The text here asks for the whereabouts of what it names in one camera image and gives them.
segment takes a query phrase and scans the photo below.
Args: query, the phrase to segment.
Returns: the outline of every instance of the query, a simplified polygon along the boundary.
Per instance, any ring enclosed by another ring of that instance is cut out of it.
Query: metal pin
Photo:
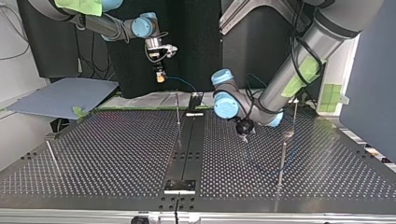
[[[49,147],[49,152],[50,152],[51,157],[52,157],[55,161],[57,161],[57,159],[56,159],[56,157],[55,157],[55,154],[53,153],[52,147],[51,147],[51,145],[50,145],[50,141],[46,141],[46,143],[47,143],[47,147]]]
[[[293,128],[294,128],[294,125],[296,123],[296,118],[297,118],[297,107],[298,107],[298,102],[296,102],[294,104]]]
[[[282,178],[283,178],[283,168],[285,166],[285,158],[286,158],[286,147],[287,147],[286,140],[283,142],[282,146],[282,156],[280,158],[280,169],[279,169],[279,180],[277,182],[277,186],[282,188]]]
[[[180,125],[180,115],[178,113],[178,94],[177,91],[175,92],[176,98],[175,98],[175,104],[176,104],[176,112],[177,112],[177,125]]]
[[[55,154],[53,153],[52,146],[50,145],[50,141],[46,141],[46,143],[47,143],[47,147],[49,148],[49,153],[50,153],[53,161],[55,162],[55,166],[56,166],[56,169],[58,170],[59,177],[62,178],[61,169],[59,168],[59,165],[58,165],[58,159],[55,157]]]

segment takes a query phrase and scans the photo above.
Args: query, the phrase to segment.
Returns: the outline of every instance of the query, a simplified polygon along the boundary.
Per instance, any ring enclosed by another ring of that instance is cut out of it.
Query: metal bracket
[[[200,117],[204,115],[204,112],[196,109],[196,107],[201,104],[203,97],[204,97],[203,92],[193,92],[191,94],[189,101],[189,108],[187,109],[187,113],[186,113],[187,117]]]
[[[287,0],[234,0],[220,18],[220,32],[227,35],[238,22],[256,7],[272,7],[292,24],[294,9]],[[303,31],[309,23],[310,20],[302,13],[297,21],[297,30],[299,32]]]
[[[164,194],[195,194],[195,180],[168,180]]]

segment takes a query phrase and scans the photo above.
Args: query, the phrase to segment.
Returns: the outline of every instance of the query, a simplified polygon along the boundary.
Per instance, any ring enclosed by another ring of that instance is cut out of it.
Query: gray panel
[[[5,170],[0,206],[158,210],[178,139],[175,111],[95,113],[51,143],[57,161],[42,146]]]
[[[396,174],[309,111],[299,111],[279,189],[291,124],[288,113],[276,129],[256,127],[245,144],[233,122],[208,112],[194,211],[396,214]]]
[[[396,1],[385,1],[373,24],[362,32],[346,91],[350,103],[343,106],[340,118],[391,161],[396,161],[395,10]]]

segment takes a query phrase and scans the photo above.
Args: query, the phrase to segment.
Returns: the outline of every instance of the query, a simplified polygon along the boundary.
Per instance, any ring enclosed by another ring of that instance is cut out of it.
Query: green tape
[[[178,108],[179,110],[185,110],[187,109],[186,106],[180,106]],[[103,111],[103,110],[177,110],[175,106],[158,106],[158,107],[152,107],[152,106],[102,106],[99,108],[95,109],[96,111]]]
[[[318,77],[318,70],[319,65],[317,61],[311,56],[306,57],[303,63],[300,65],[300,73],[309,83],[313,82]],[[304,86],[305,84],[300,80],[297,74],[295,74],[281,95],[288,98],[292,97],[300,90],[300,88]]]
[[[319,112],[335,112],[338,103],[341,101],[342,85],[324,84],[323,93],[320,98]]]
[[[79,106],[73,106],[73,113],[75,114],[75,115],[77,115],[79,118],[84,118],[84,117],[86,117],[88,114],[89,114],[89,112],[87,112],[87,111],[84,111],[81,107],[79,107]]]
[[[102,0],[55,0],[55,5],[85,15],[102,16]]]

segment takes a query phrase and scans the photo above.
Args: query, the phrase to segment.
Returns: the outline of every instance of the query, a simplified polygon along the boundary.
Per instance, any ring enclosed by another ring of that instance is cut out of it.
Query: black panel
[[[18,7],[39,75],[78,76],[78,53],[73,24],[45,17],[26,0],[19,0]]]
[[[224,36],[223,66],[230,68],[240,88],[247,74],[269,83],[290,54],[291,25],[271,7],[253,9]],[[262,88],[252,82],[252,88]]]
[[[198,91],[211,91],[210,76],[220,68],[218,0],[131,0],[110,12],[122,20],[133,19],[144,12],[157,13],[160,28],[169,36],[163,43],[178,47],[177,55],[165,59],[168,76],[182,77]],[[144,53],[144,40],[134,39],[107,43],[118,74],[122,94],[133,98],[152,91],[179,89],[191,91],[174,80],[157,84],[151,63]]]

